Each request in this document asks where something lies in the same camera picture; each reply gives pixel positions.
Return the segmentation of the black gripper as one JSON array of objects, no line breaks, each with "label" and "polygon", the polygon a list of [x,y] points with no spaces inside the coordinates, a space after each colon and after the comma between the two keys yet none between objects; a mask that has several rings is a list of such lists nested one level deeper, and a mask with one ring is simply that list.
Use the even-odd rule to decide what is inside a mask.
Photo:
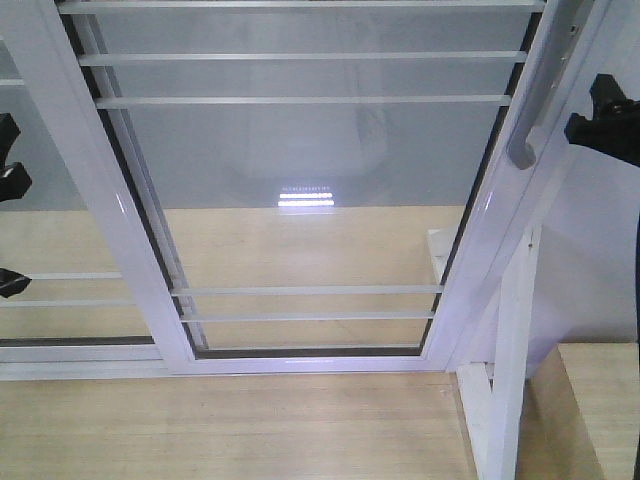
[{"label": "black gripper", "polygon": [[[0,114],[0,201],[21,199],[32,185],[32,179],[24,165],[15,162],[6,165],[7,156],[21,131],[10,113]],[[31,279],[19,272],[0,270],[0,295],[7,299],[22,293]]]}]

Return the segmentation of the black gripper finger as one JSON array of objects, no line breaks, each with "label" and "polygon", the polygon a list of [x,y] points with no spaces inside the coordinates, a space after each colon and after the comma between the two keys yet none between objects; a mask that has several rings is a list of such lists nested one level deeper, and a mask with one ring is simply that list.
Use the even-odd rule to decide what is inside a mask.
[{"label": "black gripper finger", "polygon": [[592,118],[572,113],[564,133],[572,145],[639,165],[639,101],[626,97],[611,74],[598,74],[590,88]]}]

